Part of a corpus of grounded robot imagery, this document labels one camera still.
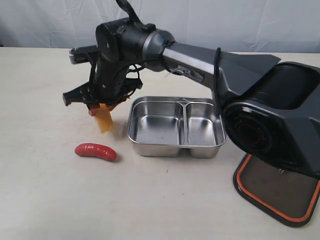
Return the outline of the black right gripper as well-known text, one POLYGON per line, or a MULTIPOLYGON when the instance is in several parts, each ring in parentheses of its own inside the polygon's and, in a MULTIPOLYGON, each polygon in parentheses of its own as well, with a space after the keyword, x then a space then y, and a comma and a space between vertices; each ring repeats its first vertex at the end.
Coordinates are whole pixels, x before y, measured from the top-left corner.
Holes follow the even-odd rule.
POLYGON ((62 94, 64 105, 83 103, 90 116, 96 115, 99 104, 105 104, 111 112, 142 88, 140 71, 143 68, 138 65, 97 61, 91 67, 88 82, 62 94))

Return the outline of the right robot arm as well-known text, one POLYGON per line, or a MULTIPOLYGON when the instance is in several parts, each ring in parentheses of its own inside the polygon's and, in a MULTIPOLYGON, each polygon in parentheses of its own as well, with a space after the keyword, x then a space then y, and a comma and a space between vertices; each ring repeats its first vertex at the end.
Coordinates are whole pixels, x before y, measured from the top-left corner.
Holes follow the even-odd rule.
POLYGON ((176 42, 142 23, 131 4, 127 17, 96 27, 96 44, 73 48, 72 64, 90 63, 88 82, 62 95, 66 106, 115 107, 143 85, 128 78, 149 69, 184 76, 208 88, 226 134, 241 150, 283 170, 320 176, 320 70, 270 54, 235 54, 176 42))

